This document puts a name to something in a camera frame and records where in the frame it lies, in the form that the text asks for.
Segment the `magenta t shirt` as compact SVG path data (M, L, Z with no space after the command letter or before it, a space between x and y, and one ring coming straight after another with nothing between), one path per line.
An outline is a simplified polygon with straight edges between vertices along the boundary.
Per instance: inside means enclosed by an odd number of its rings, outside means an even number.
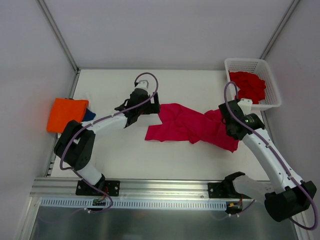
M158 114L161 124L150 125L146 141L183 142L196 144L199 141L235 152L239 141L227 135L219 109L200 113L178 103L160 105Z

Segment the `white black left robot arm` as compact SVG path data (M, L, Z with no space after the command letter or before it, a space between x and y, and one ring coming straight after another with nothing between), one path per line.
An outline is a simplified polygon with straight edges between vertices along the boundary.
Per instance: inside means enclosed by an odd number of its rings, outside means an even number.
M93 195L99 195L104 191L106 178L91 163L97 135L125 129L134 124L139 116L159 112L158 93L149 95L147 90L135 88L129 98L110 115L91 123L69 121L54 147L54 153L62 163L67 163L69 169L82 178Z

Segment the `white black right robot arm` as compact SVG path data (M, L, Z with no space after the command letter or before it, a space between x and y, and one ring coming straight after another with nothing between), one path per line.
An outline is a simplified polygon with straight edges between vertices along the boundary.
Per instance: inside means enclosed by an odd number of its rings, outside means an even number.
M317 225L319 216L314 202L317 187L312 181L304 181L289 166L271 141L260 118L244 111L248 106L248 101L231 100L218 108L227 135L242 141L249 148L267 174L270 185L251 179L243 172L235 172L223 180L224 193L230 198L243 194L262 203L277 222L312 208L314 224Z

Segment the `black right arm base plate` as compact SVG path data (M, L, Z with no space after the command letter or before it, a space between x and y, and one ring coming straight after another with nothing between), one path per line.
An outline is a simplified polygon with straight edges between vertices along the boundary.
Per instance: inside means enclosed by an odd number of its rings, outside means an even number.
M238 196L232 185L225 181L209 182L207 191L210 199L231 199Z

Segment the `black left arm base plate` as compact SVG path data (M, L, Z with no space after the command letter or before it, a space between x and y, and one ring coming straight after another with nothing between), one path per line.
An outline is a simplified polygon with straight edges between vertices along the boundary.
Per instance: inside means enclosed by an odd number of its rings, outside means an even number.
M101 191L104 191L111 197L118 197L119 191L120 191L120 181L118 180L100 180L95 187L97 189L100 189ZM76 196L102 196L103 194L95 189L93 189L91 186L89 186L87 183L85 183L83 180L79 180L77 182Z

